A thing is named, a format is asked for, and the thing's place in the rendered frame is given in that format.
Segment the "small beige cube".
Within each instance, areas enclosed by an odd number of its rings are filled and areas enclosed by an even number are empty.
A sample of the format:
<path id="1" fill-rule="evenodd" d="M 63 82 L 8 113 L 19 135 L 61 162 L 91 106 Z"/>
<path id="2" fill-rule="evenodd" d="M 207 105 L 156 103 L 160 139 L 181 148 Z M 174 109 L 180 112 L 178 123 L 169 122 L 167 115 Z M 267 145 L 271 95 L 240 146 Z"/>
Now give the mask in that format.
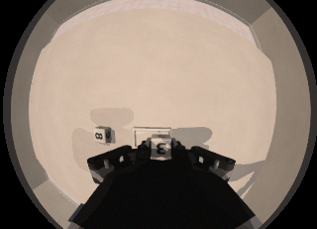
<path id="1" fill-rule="evenodd" d="M 151 148 L 151 157 L 171 157 L 170 134 L 152 134 Z"/>
<path id="2" fill-rule="evenodd" d="M 111 141 L 111 128 L 99 126 L 93 128 L 94 142 L 106 144 Z"/>

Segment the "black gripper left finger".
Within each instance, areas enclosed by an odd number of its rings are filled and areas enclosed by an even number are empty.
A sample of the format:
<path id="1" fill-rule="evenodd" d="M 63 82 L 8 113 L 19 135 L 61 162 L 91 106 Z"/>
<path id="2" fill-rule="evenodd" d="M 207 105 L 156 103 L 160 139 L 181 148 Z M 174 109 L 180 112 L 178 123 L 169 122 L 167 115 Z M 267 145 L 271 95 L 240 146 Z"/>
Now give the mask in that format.
<path id="1" fill-rule="evenodd" d="M 138 145 L 137 149 L 132 149 L 131 146 L 125 145 L 87 159 L 93 181 L 100 184 L 109 172 L 114 172 L 131 164 L 134 164 L 134 171 L 152 170 L 151 138 L 142 141 L 142 144 Z M 120 162 L 122 156 L 123 161 Z"/>

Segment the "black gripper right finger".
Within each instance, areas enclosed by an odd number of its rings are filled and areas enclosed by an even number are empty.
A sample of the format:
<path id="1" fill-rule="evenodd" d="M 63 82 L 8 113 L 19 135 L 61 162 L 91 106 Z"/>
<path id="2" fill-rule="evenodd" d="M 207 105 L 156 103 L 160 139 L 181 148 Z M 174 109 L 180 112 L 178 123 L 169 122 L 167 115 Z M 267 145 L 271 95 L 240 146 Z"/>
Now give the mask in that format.
<path id="1" fill-rule="evenodd" d="M 194 165 L 217 174 L 226 182 L 229 181 L 236 162 L 233 159 L 198 146 L 193 146 L 191 150 L 187 150 L 185 146 L 182 146 L 175 138 L 171 138 L 170 154 L 171 158 L 174 159 L 175 169 L 192 170 L 192 165 Z M 203 164 L 199 162 L 199 157 L 203 158 Z"/>

